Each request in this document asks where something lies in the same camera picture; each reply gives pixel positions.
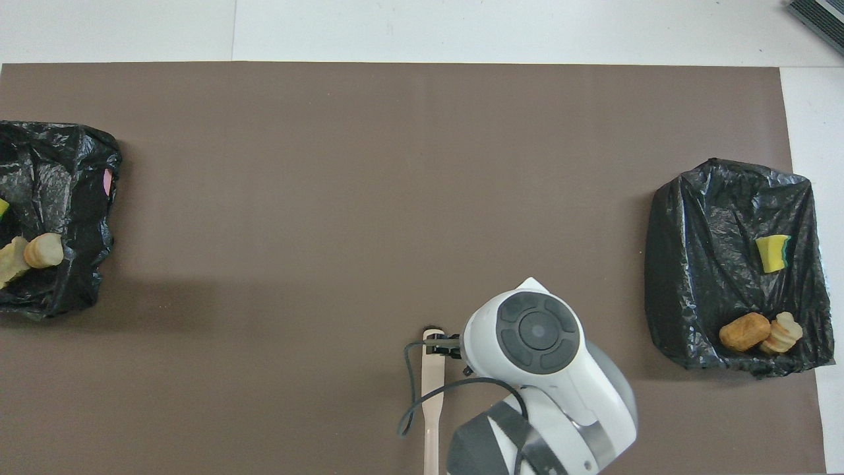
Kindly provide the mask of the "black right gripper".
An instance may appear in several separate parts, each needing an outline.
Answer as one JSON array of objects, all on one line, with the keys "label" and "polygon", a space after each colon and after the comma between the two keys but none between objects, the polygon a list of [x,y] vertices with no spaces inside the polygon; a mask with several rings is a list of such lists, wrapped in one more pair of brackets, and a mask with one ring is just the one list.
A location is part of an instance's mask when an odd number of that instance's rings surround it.
[{"label": "black right gripper", "polygon": [[446,355],[452,359],[462,359],[461,334],[425,336],[425,355],[432,354]]}]

